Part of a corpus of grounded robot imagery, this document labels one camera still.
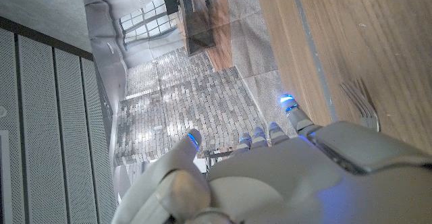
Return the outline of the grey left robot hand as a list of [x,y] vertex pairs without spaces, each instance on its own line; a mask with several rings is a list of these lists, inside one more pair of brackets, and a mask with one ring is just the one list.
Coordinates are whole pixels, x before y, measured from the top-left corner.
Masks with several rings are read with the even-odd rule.
[[122,198],[114,223],[430,223],[431,156],[355,123],[312,122],[292,95],[203,175],[192,129]]

